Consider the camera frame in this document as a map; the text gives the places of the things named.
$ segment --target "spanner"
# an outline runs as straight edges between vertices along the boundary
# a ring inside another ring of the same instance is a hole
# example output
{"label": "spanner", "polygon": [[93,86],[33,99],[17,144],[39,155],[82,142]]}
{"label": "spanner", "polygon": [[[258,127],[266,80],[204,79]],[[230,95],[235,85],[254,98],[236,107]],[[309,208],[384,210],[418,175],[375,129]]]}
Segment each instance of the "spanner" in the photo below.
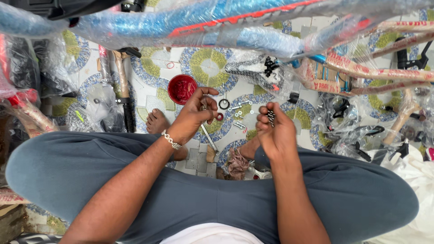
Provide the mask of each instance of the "spanner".
{"label": "spanner", "polygon": [[205,132],[205,135],[207,135],[207,137],[208,137],[208,141],[210,141],[211,146],[214,148],[216,155],[217,156],[220,155],[220,152],[217,150],[216,145],[214,145],[213,140],[211,140],[210,134],[208,134],[207,129],[205,129],[205,126],[203,124],[201,126],[202,126],[202,130],[204,130],[204,132]]}

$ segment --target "gray pants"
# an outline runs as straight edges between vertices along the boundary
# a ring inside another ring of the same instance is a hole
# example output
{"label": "gray pants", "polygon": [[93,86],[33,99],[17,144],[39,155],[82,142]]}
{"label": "gray pants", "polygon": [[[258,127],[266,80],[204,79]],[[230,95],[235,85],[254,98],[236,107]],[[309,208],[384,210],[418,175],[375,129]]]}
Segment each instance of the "gray pants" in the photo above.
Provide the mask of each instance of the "gray pants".
{"label": "gray pants", "polygon": [[[89,199],[159,135],[52,132],[30,139],[11,155],[11,188],[72,222]],[[410,186],[377,165],[299,150],[310,201],[334,244],[349,244],[394,230],[418,212]],[[269,166],[263,149],[255,160]],[[128,199],[118,199],[128,204]],[[119,241],[158,243],[187,227],[216,222],[279,243],[272,179],[223,181],[164,168]]]}

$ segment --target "hand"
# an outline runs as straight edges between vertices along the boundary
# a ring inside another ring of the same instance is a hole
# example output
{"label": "hand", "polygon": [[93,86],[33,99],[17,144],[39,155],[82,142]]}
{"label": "hand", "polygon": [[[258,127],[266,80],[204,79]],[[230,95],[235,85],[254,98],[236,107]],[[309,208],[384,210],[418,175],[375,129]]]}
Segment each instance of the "hand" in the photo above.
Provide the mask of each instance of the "hand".
{"label": "hand", "polygon": [[[210,87],[198,87],[182,108],[172,126],[167,129],[173,141],[184,145],[197,132],[205,121],[210,125],[217,117],[217,102],[206,94],[218,95],[218,91]],[[200,111],[200,107],[206,104],[207,110]]]}
{"label": "hand", "polygon": [[[273,121],[274,127],[271,127],[266,116],[268,110],[272,110],[276,115]],[[261,106],[259,112],[256,123],[257,135],[270,162],[291,161],[294,153],[297,153],[294,122],[280,109],[276,102],[269,102],[266,106]]]}

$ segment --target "black grip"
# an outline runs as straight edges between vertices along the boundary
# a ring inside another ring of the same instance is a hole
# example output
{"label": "black grip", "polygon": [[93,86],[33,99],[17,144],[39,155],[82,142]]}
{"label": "black grip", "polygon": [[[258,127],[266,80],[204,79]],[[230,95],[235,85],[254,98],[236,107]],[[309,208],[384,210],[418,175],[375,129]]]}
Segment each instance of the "black grip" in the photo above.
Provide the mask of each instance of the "black grip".
{"label": "black grip", "polygon": [[134,133],[134,118],[131,104],[124,103],[124,115],[125,115],[125,126],[127,127],[127,132]]}

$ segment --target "silver bracelet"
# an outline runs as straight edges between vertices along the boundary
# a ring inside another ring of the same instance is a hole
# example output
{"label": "silver bracelet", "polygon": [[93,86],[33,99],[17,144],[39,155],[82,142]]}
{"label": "silver bracelet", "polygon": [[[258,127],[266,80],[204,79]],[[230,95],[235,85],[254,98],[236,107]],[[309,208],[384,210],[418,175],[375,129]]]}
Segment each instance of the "silver bracelet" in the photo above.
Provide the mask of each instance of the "silver bracelet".
{"label": "silver bracelet", "polygon": [[164,138],[166,138],[166,140],[168,140],[169,143],[172,144],[172,147],[173,147],[175,150],[179,150],[179,149],[182,148],[181,145],[179,145],[179,144],[176,143],[176,142],[173,142],[173,139],[170,138],[170,135],[169,135],[169,134],[166,134],[166,130],[164,130],[164,131],[161,133],[161,135],[164,135]]}

